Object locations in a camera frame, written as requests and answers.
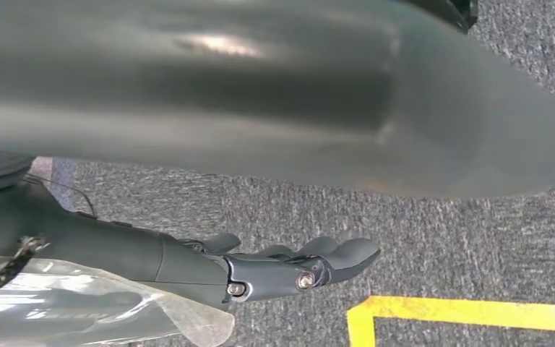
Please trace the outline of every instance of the prosthetic hand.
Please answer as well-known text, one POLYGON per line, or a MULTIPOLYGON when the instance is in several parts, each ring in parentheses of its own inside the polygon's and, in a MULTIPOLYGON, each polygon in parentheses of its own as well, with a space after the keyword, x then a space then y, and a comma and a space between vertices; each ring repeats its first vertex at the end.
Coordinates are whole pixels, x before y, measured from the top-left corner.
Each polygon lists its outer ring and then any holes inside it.
POLYGON ((253 254, 227 253, 241 242, 232 234, 204 241, 180 240, 228 272, 227 300, 243 302, 294 296, 354 278, 377 257, 376 244, 351 239, 338 244, 319 237, 300 250, 275 245, 253 254))

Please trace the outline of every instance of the yellow floor marking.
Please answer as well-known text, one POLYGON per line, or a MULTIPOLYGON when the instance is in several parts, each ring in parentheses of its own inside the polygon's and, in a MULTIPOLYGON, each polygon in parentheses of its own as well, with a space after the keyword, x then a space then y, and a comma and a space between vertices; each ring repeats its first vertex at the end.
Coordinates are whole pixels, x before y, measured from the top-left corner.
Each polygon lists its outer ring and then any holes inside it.
POLYGON ((550 304, 370 296, 348 310, 352 347, 375 347, 375 317, 555 331, 550 304))

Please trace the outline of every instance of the plastic bag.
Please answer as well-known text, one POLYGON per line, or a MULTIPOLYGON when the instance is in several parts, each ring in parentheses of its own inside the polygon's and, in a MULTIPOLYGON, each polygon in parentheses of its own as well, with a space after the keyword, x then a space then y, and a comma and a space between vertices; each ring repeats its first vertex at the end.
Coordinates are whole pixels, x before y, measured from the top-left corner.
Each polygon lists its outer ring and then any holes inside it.
MULTIPOLYGON (((0 257, 0 267, 9 258, 0 257)), ((224 343, 232 314, 72 262, 33 259, 0 289, 0 347, 106 346, 184 335, 224 343)))

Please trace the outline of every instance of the metal screw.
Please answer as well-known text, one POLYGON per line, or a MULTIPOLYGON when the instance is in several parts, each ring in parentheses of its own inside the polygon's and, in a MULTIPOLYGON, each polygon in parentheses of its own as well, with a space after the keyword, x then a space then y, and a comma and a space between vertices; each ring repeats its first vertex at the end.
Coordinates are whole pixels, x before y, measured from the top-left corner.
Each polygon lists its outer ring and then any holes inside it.
POLYGON ((232 296, 242 296, 246 292, 246 285, 243 283, 229 283, 226 292, 232 296))
POLYGON ((299 290, 306 291, 314 286, 314 281, 315 278, 313 273, 303 271, 297 277, 296 285, 299 290))

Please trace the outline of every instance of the black cable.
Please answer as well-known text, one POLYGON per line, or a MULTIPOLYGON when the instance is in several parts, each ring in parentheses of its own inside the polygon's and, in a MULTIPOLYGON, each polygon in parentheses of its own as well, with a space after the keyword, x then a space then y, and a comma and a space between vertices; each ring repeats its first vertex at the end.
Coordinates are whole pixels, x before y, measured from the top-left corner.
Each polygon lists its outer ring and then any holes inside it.
POLYGON ((97 213, 96 213, 96 211, 95 211, 95 206, 94 206, 93 203, 90 201, 90 198, 88 197, 88 195, 86 195, 86 193, 84 193, 83 191, 81 191, 81 190, 79 190, 79 189, 76 189, 76 188, 74 188, 74 187, 69 187, 69 186, 67 186, 67 185, 65 185, 65 184, 62 184, 62 183, 58 183, 58 182, 56 182, 56 181, 52 181, 51 179, 46 179, 46 178, 43 178, 43 177, 41 177, 41 176, 34 175, 34 174, 32 174, 32 173, 27 173, 27 175, 28 175, 28 176, 31 176, 31 177, 34 177, 34 178, 36 178, 36 179, 41 179, 41 180, 43 180, 43 181, 50 182, 50 183, 55 184, 55 185, 57 185, 57 186, 65 187, 65 188, 70 189, 70 190, 72 190, 72 191, 74 191, 74 192, 80 193, 80 194, 84 197, 84 200, 86 200, 86 203, 88 204, 88 206, 90 207, 90 213, 92 214, 92 216, 93 216, 93 217, 97 217, 97 213))
POLYGON ((0 270, 0 289, 16 278, 27 266, 31 258, 47 246, 48 244, 43 238, 23 237, 20 240, 20 247, 14 257, 0 270))

